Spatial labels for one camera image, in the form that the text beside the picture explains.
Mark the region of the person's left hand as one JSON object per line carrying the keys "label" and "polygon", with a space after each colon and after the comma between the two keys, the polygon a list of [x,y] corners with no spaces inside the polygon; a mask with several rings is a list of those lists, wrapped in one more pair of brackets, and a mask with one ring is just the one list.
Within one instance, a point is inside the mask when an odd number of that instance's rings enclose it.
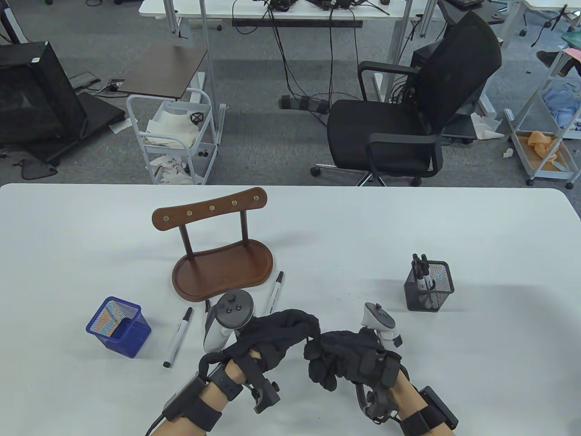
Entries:
{"label": "person's left hand", "polygon": [[267,372],[279,365],[290,347],[304,340],[317,340],[320,335],[318,318],[298,309],[286,309],[252,318],[224,353],[235,359],[257,352],[259,368]]}

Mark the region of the person's right hand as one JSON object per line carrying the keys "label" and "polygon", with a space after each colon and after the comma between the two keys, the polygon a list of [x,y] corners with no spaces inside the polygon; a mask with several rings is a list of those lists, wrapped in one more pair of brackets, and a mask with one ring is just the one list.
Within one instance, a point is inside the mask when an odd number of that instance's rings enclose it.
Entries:
{"label": "person's right hand", "polygon": [[401,356],[385,349],[375,332],[365,327],[357,333],[322,333],[307,343],[304,358],[311,381],[328,391],[336,390],[339,378],[372,389],[395,387],[400,373],[409,378]]}

